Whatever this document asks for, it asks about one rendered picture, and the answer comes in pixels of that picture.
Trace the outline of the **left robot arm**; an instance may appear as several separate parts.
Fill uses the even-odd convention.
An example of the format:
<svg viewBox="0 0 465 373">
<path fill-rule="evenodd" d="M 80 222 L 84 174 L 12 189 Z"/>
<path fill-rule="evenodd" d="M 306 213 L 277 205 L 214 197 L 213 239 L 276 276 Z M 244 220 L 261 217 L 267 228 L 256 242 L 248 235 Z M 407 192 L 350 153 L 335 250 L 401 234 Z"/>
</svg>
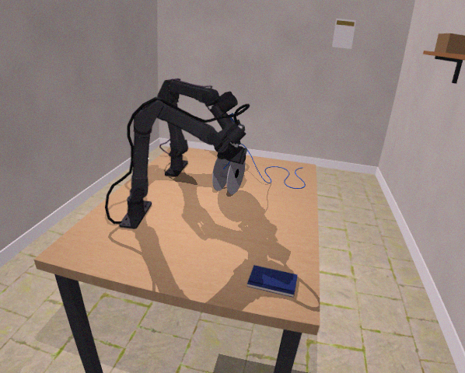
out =
<svg viewBox="0 0 465 373">
<path fill-rule="evenodd" d="M 170 90 L 168 88 L 170 88 Z M 238 104 L 236 97 L 231 92 L 225 92 L 219 96 L 218 91 L 215 89 L 198 87 L 179 81 L 172 81 L 170 79 L 163 82 L 157 97 L 171 104 L 174 103 L 172 105 L 178 107 L 177 103 L 179 102 L 178 99 L 180 94 L 194 98 L 198 100 L 198 102 L 204 103 L 206 107 L 212 106 L 210 110 L 214 117 L 222 116 Z M 171 165 L 165 171 L 165 176 L 179 176 L 188 164 L 188 161 L 183 160 L 183 154 L 188 151 L 188 144 L 180 128 L 170 123 L 168 123 L 168 127 L 170 131 L 171 151 L 169 156 L 171 156 Z"/>
</svg>

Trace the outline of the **grey disc with black centre hole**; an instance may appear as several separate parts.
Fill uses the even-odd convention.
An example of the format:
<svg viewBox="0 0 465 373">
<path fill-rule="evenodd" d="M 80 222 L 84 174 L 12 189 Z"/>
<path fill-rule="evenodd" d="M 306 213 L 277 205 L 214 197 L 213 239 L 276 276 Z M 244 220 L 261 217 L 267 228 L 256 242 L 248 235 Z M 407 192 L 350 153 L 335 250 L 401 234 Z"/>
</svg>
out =
<svg viewBox="0 0 465 373">
<path fill-rule="evenodd" d="M 217 158 L 212 173 L 212 184 L 214 189 L 220 191 L 226 185 L 229 194 L 235 194 L 243 181 L 245 165 L 246 161 L 244 161 L 243 164 L 239 164 L 236 162 L 229 162 L 226 159 Z"/>
</svg>

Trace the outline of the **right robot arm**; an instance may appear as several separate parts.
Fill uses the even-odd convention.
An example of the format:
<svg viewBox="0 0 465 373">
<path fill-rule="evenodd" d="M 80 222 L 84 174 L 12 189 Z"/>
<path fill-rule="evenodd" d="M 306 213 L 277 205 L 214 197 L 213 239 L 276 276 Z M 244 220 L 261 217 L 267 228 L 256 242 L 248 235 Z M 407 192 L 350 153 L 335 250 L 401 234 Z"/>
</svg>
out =
<svg viewBox="0 0 465 373">
<path fill-rule="evenodd" d="M 246 135 L 244 132 L 245 126 L 242 124 L 231 121 L 218 133 L 213 126 L 200 122 L 168 104 L 162 103 L 162 100 L 152 103 L 147 105 L 148 107 L 145 106 L 147 109 L 142 108 L 135 114 L 133 179 L 131 176 L 130 196 L 127 198 L 128 212 L 119 224 L 121 228 L 136 229 L 152 205 L 151 201 L 144 200 L 143 209 L 143 198 L 146 197 L 149 189 L 148 155 L 150 133 L 152 133 L 152 125 L 156 118 L 192 134 L 208 145 L 214 145 L 215 150 L 221 155 L 228 155 L 232 151 L 230 142 L 236 145 Z M 239 126 L 243 128 L 241 129 Z"/>
</svg>

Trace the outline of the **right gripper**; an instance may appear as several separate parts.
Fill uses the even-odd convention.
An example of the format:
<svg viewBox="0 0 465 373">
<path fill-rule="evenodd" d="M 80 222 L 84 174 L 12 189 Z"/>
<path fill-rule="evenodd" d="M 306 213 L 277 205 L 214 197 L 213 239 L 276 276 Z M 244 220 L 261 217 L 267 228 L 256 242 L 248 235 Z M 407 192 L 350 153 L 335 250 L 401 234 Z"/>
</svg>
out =
<svg viewBox="0 0 465 373">
<path fill-rule="evenodd" d="M 230 142 L 231 143 L 231 142 Z M 220 153 L 217 154 L 218 159 L 226 159 L 230 162 L 236 162 L 239 164 L 243 164 L 244 161 L 246 160 L 246 152 L 247 149 L 241 146 L 238 146 L 238 144 L 232 144 L 232 151 L 228 155 L 221 155 Z"/>
</svg>

